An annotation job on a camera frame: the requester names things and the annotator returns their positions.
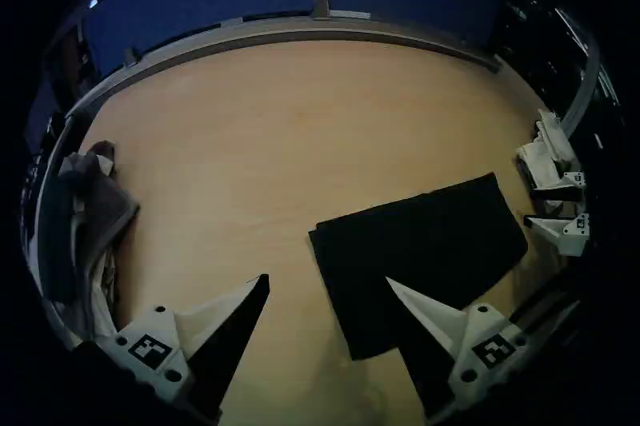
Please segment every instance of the gray cloth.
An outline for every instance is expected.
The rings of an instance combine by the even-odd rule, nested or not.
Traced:
[[[112,177],[113,145],[100,141],[86,154],[73,153],[62,162],[58,178],[74,192],[74,281],[77,299],[58,312],[82,339],[112,333],[115,263],[112,246],[126,231],[138,203]]]

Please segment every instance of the curved metal frame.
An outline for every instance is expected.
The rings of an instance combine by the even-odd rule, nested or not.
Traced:
[[[409,46],[461,58],[497,72],[500,64],[490,55],[456,44],[435,32],[358,18],[273,18],[225,22],[229,26],[177,40],[146,54],[138,63],[117,70],[78,101],[68,116],[80,111],[95,115],[96,106],[112,94],[172,66],[223,51],[250,46],[305,40],[350,40]]]

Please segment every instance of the white bracket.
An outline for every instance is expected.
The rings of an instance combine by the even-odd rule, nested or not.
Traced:
[[[588,213],[580,214],[573,220],[527,215],[525,226],[553,243],[563,256],[581,256],[590,235]]]
[[[520,369],[532,347],[522,330],[486,303],[463,312],[387,277],[400,301],[454,359],[448,384],[454,401],[429,418],[444,420],[482,400],[492,387]]]
[[[545,186],[543,188],[536,188],[537,191],[547,191],[549,189],[560,189],[574,187],[584,189],[586,188],[585,175],[582,171],[570,171],[564,173],[558,183],[555,185]]]
[[[268,291],[268,277],[261,275],[186,313],[156,306],[118,334],[97,343],[118,366],[130,370],[139,383],[150,385],[160,399],[197,414],[186,401],[186,394],[197,379],[189,359],[231,317],[259,281],[267,282]]]

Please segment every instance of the wooden surface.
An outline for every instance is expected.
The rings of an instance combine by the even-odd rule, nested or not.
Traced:
[[[132,85],[83,145],[115,143],[141,205],[118,252],[119,325],[269,273],[222,424],[422,424],[397,351],[350,361],[307,232],[490,171],[522,224],[514,150],[542,107],[508,69],[363,42],[230,51]],[[483,297],[505,314],[555,269],[525,234],[530,251]]]

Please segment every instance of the black towel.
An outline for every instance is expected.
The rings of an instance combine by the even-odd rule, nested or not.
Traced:
[[[309,235],[354,360],[396,346],[385,276],[461,309],[527,249],[493,173],[318,223]]]

